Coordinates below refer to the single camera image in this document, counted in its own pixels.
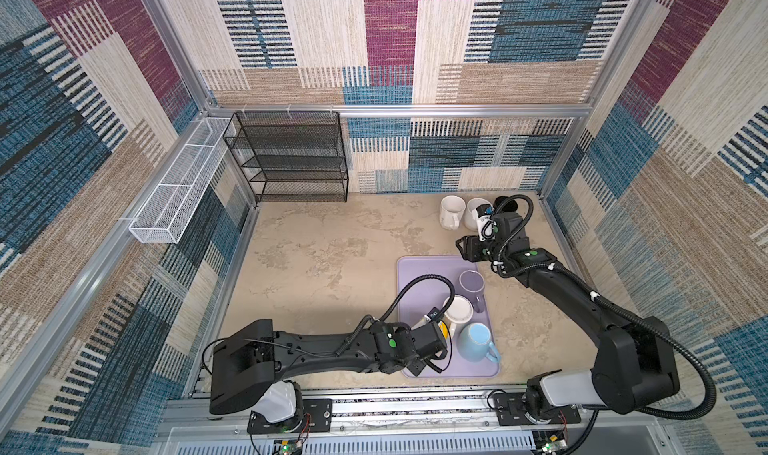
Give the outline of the yellow mug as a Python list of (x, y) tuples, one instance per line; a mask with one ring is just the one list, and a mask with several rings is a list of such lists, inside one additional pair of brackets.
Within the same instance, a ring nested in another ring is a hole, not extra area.
[(449, 328), (444, 321), (438, 323), (438, 327), (446, 340), (450, 338)]

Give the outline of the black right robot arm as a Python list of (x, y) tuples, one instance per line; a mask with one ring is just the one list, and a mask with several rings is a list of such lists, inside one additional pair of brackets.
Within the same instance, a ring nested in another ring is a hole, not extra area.
[(528, 380), (525, 407), (536, 421), (565, 406), (583, 405), (627, 414), (677, 394), (680, 381), (672, 347), (657, 337), (666, 325), (655, 317), (629, 321), (598, 306), (599, 296), (543, 248), (530, 246), (517, 212), (474, 212), (477, 234), (456, 243), (463, 259), (488, 261), (502, 278), (514, 278), (554, 304), (597, 348), (589, 370), (554, 371)]

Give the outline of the white speckled mug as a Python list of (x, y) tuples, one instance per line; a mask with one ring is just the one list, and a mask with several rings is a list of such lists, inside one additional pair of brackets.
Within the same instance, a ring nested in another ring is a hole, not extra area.
[(466, 203), (463, 216), (464, 226), (474, 232), (478, 231), (478, 220), (484, 216), (487, 209), (492, 207), (491, 202), (484, 198), (472, 198)]

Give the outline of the white tall mug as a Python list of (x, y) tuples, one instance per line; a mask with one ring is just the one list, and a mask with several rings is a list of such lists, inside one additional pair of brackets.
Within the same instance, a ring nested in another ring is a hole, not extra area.
[(466, 202), (457, 195), (447, 195), (440, 202), (439, 223), (446, 230), (458, 230), (466, 210)]

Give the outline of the black mug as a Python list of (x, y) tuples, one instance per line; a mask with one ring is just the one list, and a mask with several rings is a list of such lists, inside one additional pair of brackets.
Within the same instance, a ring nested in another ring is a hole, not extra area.
[(510, 196), (498, 196), (494, 200), (494, 211), (496, 213), (509, 213), (518, 210), (518, 202)]

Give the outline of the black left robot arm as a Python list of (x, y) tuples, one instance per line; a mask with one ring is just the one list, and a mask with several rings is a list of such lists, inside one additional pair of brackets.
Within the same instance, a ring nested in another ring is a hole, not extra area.
[(300, 375), (332, 371), (420, 374), (448, 349), (440, 324), (418, 328), (368, 315), (347, 334), (302, 335), (275, 331), (270, 319), (257, 320), (213, 349), (209, 413), (229, 415), (254, 408), (273, 386), (286, 382), (290, 395), (279, 404), (294, 413), (276, 424), (302, 417)]

